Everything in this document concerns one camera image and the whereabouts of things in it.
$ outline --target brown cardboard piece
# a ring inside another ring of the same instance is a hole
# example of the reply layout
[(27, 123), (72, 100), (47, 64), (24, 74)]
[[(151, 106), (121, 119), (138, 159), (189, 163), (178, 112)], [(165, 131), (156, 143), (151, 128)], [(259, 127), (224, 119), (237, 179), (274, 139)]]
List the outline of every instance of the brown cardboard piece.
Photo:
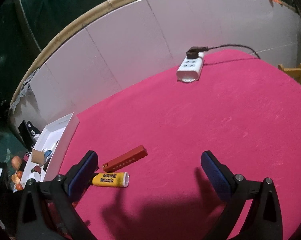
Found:
[(33, 163), (37, 163), (39, 166), (43, 166), (45, 164), (44, 151), (38, 151), (33, 149), (31, 151), (31, 161)]

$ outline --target white partition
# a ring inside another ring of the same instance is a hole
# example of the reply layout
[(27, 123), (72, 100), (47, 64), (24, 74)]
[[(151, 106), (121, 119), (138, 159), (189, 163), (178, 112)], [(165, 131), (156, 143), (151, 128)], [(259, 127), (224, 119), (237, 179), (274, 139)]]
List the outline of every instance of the white partition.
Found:
[(301, 63), (301, 20), (269, 0), (138, 0), (57, 49), (31, 80), (33, 94), (22, 98), (11, 121), (43, 128), (179, 65), (191, 46), (225, 43), (251, 46), (274, 66), (294, 67)]

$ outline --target white cardboard box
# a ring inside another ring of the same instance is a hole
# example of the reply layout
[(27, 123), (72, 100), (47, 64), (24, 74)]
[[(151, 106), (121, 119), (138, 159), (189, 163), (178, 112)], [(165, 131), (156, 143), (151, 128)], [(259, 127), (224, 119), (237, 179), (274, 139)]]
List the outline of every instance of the white cardboard box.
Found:
[[(40, 134), (37, 142), (35, 143), (34, 149), (38, 151), (45, 148), (50, 149), (57, 141), (59, 142), (55, 150), (52, 152), (52, 157), (46, 172), (44, 171), (43, 166), (41, 167), (41, 182), (52, 180), (56, 175), (58, 175), (69, 143), (78, 124), (79, 119), (76, 115), (74, 115), (74, 113), (71, 113), (45, 126), (43, 132)], [(23, 176), (20, 180), (20, 184), (23, 188), (25, 188), (27, 177), (31, 173), (31, 169), (38, 165), (37, 163), (31, 162), (31, 159), (32, 156), (30, 154)]]

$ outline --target white cup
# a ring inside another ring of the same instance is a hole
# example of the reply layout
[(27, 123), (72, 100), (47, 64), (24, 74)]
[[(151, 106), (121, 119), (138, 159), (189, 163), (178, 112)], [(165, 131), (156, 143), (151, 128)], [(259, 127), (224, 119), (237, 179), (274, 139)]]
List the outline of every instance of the white cup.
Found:
[(40, 174), (37, 171), (32, 172), (27, 176), (27, 180), (29, 179), (34, 179), (36, 182), (40, 182)]

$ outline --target small brown box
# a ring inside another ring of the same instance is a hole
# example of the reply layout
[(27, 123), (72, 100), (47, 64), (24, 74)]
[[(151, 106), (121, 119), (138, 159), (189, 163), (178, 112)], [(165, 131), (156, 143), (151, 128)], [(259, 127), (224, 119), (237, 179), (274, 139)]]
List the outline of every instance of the small brown box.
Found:
[(120, 155), (119, 157), (103, 164), (103, 171), (104, 172), (115, 172), (119, 169), (128, 166), (129, 164), (132, 164), (141, 158), (147, 156), (147, 151), (143, 147), (143, 145), (139, 145), (135, 149), (132, 149), (131, 151)]
[(33, 149), (31, 151), (31, 162), (37, 163), (39, 166), (43, 166), (45, 163), (44, 152)]

